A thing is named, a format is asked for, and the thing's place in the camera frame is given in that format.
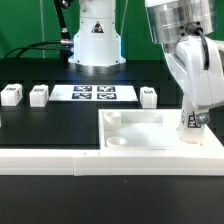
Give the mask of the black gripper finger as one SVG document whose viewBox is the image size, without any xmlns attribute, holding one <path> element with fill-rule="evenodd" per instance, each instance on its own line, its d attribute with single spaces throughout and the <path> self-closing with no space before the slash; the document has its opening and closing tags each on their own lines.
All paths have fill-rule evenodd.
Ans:
<svg viewBox="0 0 224 224">
<path fill-rule="evenodd" d="M 208 113 L 200 113 L 195 115 L 196 123 L 198 125 L 205 125 L 210 122 L 210 117 Z"/>
</svg>

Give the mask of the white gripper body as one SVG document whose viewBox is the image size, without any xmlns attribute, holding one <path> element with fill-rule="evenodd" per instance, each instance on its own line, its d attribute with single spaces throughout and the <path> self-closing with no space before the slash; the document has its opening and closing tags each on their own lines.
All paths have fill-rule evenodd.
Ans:
<svg viewBox="0 0 224 224">
<path fill-rule="evenodd" d="M 209 69 L 204 69 L 201 39 L 190 36 L 179 42 L 175 53 L 165 53 L 168 68 L 183 93 L 197 110 L 224 105 L 224 73 L 216 43 L 206 39 Z"/>
</svg>

